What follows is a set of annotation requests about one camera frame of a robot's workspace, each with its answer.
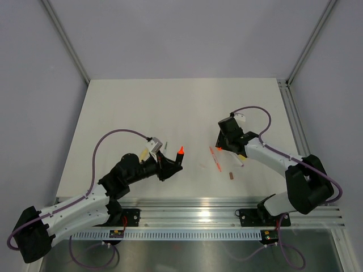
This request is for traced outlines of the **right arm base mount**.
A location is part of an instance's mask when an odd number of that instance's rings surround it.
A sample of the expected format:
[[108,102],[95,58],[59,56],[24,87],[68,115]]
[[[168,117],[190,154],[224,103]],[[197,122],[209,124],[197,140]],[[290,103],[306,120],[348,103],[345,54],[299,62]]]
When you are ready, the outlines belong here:
[[276,227],[282,225],[281,220],[287,221],[285,226],[290,226],[289,218],[283,214],[294,211],[287,193],[273,194],[260,201],[254,208],[241,208],[235,211],[242,227]]

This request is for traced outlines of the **purple white pen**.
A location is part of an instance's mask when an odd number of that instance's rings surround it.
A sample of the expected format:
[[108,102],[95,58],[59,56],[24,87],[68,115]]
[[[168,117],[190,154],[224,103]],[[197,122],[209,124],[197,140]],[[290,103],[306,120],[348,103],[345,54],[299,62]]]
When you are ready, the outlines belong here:
[[242,156],[235,154],[235,153],[232,153],[231,156],[234,159],[234,163],[235,163],[236,167],[244,167]]

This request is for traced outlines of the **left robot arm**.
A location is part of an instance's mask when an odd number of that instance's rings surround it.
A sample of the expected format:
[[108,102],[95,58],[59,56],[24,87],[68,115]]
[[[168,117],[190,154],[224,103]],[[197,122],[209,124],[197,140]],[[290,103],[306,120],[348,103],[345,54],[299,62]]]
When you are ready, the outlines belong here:
[[25,263],[32,263],[47,255],[64,238],[92,226],[115,226],[123,218],[119,199],[130,192],[130,185],[157,176],[165,181],[183,169],[184,152],[175,160],[161,152],[146,160],[128,153],[91,189],[56,205],[37,210],[30,206],[23,210],[12,236]]

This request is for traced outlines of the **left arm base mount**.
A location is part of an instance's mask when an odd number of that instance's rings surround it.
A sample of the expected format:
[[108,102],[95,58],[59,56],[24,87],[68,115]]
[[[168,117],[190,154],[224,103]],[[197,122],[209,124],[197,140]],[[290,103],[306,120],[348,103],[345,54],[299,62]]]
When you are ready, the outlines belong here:
[[121,204],[112,199],[106,205],[109,218],[106,225],[111,227],[138,227],[140,221],[140,209],[124,208]]

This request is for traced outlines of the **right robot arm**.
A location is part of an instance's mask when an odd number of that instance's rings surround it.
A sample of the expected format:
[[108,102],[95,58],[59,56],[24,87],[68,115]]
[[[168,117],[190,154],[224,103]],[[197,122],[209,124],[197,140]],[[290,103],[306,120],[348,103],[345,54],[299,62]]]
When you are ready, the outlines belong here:
[[271,224],[277,216],[292,211],[306,215],[333,196],[332,182],[316,156],[293,158],[272,151],[256,133],[244,133],[232,116],[219,121],[218,126],[216,147],[256,160],[285,178],[285,192],[270,195],[258,204],[261,223]]

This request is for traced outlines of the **yellow highlighter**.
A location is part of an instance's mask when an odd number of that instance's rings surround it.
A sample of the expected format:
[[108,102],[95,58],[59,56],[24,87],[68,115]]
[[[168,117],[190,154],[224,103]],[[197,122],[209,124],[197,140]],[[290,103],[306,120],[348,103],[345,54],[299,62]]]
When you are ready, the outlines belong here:
[[149,156],[149,151],[148,151],[148,149],[144,149],[144,150],[141,152],[139,159],[140,159],[140,161],[143,161],[143,160],[147,159],[147,158],[148,158],[148,156]]

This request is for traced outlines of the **black orange highlighter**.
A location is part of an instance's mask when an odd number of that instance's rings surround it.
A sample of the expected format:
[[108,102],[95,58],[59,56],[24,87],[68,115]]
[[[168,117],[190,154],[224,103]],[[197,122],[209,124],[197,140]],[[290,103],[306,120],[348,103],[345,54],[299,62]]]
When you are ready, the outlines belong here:
[[182,165],[183,158],[184,158],[184,147],[181,146],[180,150],[176,154],[175,163],[178,166],[181,166]]

